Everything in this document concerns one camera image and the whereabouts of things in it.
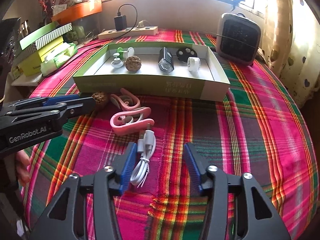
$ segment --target green clip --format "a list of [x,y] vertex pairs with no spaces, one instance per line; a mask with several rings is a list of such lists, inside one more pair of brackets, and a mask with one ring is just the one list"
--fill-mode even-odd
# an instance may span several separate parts
[[123,50],[122,48],[118,48],[118,49],[117,49],[117,53],[120,54],[119,58],[120,58],[120,59],[123,59],[124,50]]

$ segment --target white knob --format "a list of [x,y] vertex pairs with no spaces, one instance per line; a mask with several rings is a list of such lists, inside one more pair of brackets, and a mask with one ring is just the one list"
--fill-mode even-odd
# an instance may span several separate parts
[[190,72],[198,72],[201,66],[200,59],[198,57],[188,58],[188,70]]
[[123,66],[123,61],[118,58],[120,56],[119,53],[115,53],[113,54],[113,56],[115,57],[115,59],[111,62],[112,67],[114,68],[120,68]]

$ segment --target walnut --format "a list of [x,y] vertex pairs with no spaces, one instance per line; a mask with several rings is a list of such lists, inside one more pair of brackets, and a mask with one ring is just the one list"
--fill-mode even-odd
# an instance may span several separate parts
[[97,92],[92,95],[94,100],[96,101],[96,108],[95,110],[100,111],[102,110],[108,103],[109,97],[108,94],[105,92]]
[[141,60],[137,56],[128,57],[125,67],[129,71],[138,71],[141,68]]

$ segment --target open box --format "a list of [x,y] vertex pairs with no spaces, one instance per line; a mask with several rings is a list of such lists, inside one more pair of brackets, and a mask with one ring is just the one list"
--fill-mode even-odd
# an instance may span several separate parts
[[[141,59],[137,72],[128,71],[125,66],[113,68],[111,62],[116,50],[133,47],[135,56]],[[165,73],[158,67],[161,48],[166,47],[173,55],[174,71]],[[201,60],[197,73],[188,71],[186,63],[176,56],[179,48],[193,48]],[[93,55],[73,79],[82,93],[104,91],[118,93],[126,88],[133,94],[194,98],[222,101],[230,82],[214,53],[207,46],[175,42],[128,42],[109,44]]]

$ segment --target human hand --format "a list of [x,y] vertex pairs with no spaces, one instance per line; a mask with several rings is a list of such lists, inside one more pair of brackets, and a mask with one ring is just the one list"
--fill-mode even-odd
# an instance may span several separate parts
[[30,165],[30,158],[25,153],[25,151],[18,151],[16,154],[17,159],[17,176],[19,183],[25,187],[26,184],[30,181],[29,172],[27,170],[27,167]]

